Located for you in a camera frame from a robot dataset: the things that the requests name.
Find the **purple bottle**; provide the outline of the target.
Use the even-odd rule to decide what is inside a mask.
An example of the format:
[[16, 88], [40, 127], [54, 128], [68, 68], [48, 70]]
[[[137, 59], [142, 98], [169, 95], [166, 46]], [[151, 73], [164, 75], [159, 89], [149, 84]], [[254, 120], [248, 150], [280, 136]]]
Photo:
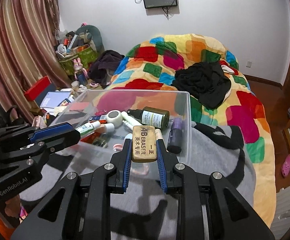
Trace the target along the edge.
[[179, 154], [182, 150], [182, 139], [183, 139], [183, 132], [182, 132], [182, 119], [175, 118], [172, 123], [172, 127], [170, 129], [169, 137], [168, 137], [168, 144], [167, 144], [167, 151]]

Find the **brown 4B eraser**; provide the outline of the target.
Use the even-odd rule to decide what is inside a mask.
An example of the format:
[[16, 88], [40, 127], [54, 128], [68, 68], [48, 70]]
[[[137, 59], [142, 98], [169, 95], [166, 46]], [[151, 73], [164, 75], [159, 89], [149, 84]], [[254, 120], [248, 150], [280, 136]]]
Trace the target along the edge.
[[135, 163], [151, 163], [156, 160], [157, 152], [154, 126], [134, 126], [132, 161]]

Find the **pale green tube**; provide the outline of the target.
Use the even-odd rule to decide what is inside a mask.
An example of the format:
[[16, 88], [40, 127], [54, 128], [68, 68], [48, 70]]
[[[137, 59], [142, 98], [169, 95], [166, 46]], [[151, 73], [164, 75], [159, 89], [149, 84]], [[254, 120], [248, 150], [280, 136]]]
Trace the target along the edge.
[[97, 129], [99, 129], [101, 123], [99, 121], [95, 122], [87, 122], [82, 126], [76, 128], [76, 130], [80, 133], [80, 137], [83, 139], [84, 137], [94, 133]]

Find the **white tube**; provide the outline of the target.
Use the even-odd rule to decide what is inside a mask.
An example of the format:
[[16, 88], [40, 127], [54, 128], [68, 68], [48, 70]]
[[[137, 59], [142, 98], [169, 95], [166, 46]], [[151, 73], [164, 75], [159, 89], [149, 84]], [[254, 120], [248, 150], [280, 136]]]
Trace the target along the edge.
[[138, 122], [136, 119], [134, 119], [132, 116], [128, 115], [127, 112], [122, 111], [121, 112], [122, 118], [123, 118], [123, 124], [129, 129], [133, 130], [135, 126], [142, 126], [140, 122]]

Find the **blue card pack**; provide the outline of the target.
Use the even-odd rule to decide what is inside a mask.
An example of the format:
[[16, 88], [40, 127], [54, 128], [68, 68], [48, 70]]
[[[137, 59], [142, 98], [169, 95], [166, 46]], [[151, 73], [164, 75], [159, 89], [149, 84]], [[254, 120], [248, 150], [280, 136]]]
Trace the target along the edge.
[[106, 114], [102, 115], [94, 115], [89, 118], [89, 122], [96, 122], [99, 121], [101, 124], [106, 124]]

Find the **white bandage tape roll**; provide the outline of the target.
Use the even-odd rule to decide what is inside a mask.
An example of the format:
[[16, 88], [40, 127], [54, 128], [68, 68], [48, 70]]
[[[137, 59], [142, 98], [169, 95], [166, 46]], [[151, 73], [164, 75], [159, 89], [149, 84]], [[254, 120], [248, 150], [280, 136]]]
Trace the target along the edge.
[[119, 110], [112, 110], [107, 113], [106, 122], [113, 124], [115, 128], [118, 128], [123, 122], [123, 116]]

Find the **dark green spray bottle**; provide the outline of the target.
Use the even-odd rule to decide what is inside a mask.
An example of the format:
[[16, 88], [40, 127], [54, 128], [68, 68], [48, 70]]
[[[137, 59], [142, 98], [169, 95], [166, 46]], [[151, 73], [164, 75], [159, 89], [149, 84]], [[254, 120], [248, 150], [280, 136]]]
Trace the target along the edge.
[[169, 123], [170, 113], [164, 109], [144, 107], [143, 109], [129, 109], [127, 114], [140, 121], [143, 125], [165, 129]]

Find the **pink box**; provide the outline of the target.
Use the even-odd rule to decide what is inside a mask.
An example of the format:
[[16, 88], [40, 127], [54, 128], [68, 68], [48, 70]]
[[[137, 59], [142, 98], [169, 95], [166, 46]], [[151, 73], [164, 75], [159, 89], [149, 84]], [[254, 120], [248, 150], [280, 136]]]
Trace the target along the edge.
[[84, 111], [89, 106], [89, 102], [73, 102], [69, 106], [70, 111]]

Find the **clear plastic storage box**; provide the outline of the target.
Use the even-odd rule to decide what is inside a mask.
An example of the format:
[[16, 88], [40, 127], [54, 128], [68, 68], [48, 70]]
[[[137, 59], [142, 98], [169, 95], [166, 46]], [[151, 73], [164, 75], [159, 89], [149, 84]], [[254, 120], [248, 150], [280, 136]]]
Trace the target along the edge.
[[189, 162], [192, 135], [190, 98], [188, 92], [176, 90], [89, 89], [84, 91], [57, 115], [52, 125], [67, 122], [77, 128], [91, 121], [92, 118], [100, 116], [101, 119], [110, 121], [117, 127], [113, 132], [104, 134], [105, 146], [81, 141], [58, 154], [72, 156], [74, 160], [93, 165], [106, 163], [114, 153], [114, 145], [121, 144], [124, 137], [132, 132], [133, 127], [141, 124], [141, 121], [128, 113], [128, 110], [144, 107], [169, 111], [168, 126], [162, 129], [165, 141], [168, 141], [173, 121], [181, 120], [181, 152], [177, 157], [183, 163]]

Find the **red box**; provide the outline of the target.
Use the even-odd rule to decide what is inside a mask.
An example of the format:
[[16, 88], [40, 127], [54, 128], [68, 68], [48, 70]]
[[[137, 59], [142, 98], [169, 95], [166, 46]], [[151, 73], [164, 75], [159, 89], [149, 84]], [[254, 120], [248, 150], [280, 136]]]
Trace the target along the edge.
[[51, 81], [48, 76], [44, 76], [34, 83], [25, 93], [24, 97], [28, 101], [34, 101], [49, 85]]

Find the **pink bunny toy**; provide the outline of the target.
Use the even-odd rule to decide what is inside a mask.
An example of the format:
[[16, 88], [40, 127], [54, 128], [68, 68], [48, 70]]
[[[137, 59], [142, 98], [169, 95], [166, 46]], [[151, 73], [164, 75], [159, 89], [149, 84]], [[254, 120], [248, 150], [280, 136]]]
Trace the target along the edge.
[[74, 77], [75, 79], [83, 86], [86, 86], [88, 84], [88, 72], [84, 68], [81, 59], [77, 57], [73, 60], [74, 63]]

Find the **colourful patchwork quilt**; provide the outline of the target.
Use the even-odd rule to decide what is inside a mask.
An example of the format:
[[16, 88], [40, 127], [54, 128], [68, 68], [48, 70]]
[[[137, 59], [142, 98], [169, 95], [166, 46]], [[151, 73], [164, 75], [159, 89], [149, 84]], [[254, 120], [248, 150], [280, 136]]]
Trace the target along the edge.
[[194, 122], [238, 127], [256, 172], [254, 207], [270, 225], [276, 209], [274, 144], [265, 108], [238, 68], [234, 54], [213, 37], [163, 35], [134, 46], [110, 88], [185, 91]]

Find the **black clothing on quilt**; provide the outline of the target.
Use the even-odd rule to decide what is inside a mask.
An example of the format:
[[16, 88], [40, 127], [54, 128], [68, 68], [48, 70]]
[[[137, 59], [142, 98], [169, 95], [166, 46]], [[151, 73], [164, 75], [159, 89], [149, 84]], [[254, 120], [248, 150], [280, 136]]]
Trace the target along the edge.
[[207, 109], [218, 108], [231, 90], [231, 81], [225, 76], [219, 62], [195, 63], [175, 72], [172, 86], [188, 92]]

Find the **green storage basket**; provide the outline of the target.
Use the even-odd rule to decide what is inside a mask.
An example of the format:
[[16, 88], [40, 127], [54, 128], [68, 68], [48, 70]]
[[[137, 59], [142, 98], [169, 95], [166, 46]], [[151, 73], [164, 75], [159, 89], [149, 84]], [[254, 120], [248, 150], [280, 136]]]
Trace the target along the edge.
[[65, 57], [62, 60], [58, 60], [61, 68], [65, 71], [68, 76], [74, 75], [74, 60], [80, 58], [80, 62], [86, 70], [89, 70], [89, 67], [92, 63], [98, 58], [98, 53], [94, 51], [91, 47], [86, 48], [75, 55], [70, 57]]

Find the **striped pink curtain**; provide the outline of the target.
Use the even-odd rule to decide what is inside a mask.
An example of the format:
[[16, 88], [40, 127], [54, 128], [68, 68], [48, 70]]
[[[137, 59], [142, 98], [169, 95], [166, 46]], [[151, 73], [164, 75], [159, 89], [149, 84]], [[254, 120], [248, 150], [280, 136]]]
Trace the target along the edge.
[[58, 0], [0, 0], [0, 104], [19, 107], [32, 122], [24, 93], [42, 77], [57, 87], [70, 80], [56, 59]]

